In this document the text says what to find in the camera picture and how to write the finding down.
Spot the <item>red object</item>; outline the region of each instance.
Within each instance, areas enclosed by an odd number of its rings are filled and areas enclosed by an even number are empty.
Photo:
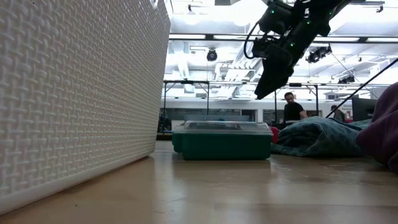
[[[279,129],[277,129],[275,127],[271,127],[271,131],[274,134],[273,137],[272,137],[272,143],[276,143],[278,141]]]

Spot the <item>clear plastic lid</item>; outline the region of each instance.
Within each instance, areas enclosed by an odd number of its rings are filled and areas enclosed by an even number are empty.
[[[272,131],[266,123],[242,121],[187,121],[184,126],[179,126],[174,132],[272,135]]]

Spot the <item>purple fabric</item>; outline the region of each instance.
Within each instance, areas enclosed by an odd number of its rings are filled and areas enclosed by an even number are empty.
[[[398,174],[398,83],[380,96],[371,124],[356,138],[365,154]]]

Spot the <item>teal fabric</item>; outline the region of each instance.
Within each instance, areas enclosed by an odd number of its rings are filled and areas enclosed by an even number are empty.
[[[369,124],[370,120],[346,124],[333,118],[303,119],[279,133],[271,152],[299,157],[359,157],[363,153],[356,136]]]

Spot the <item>wooden floor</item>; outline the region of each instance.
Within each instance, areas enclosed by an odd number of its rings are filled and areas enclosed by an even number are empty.
[[[26,206],[1,224],[398,223],[398,177],[370,159],[150,157]]]

